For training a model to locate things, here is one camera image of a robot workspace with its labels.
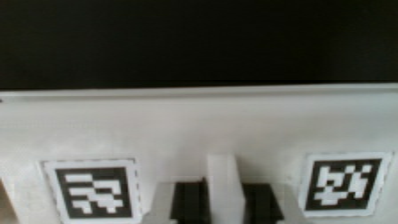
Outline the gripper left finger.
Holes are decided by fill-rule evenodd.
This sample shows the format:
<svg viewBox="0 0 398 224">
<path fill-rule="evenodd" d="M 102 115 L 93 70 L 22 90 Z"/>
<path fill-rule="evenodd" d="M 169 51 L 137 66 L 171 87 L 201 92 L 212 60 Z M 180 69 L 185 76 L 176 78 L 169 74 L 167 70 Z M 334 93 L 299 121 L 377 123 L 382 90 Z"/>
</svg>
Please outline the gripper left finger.
<svg viewBox="0 0 398 224">
<path fill-rule="evenodd" d="M 206 180 L 176 183 L 171 219 L 176 224 L 212 224 Z"/>
</svg>

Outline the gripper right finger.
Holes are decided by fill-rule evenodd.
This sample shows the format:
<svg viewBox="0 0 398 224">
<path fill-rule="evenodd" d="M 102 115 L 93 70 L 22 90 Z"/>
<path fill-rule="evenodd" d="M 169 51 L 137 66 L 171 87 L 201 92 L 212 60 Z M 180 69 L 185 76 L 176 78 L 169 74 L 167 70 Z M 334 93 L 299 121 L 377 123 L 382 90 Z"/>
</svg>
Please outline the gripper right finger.
<svg viewBox="0 0 398 224">
<path fill-rule="evenodd" d="M 270 185 L 267 183 L 246 183 L 244 195 L 244 224 L 278 224 L 285 220 L 285 215 Z"/>
</svg>

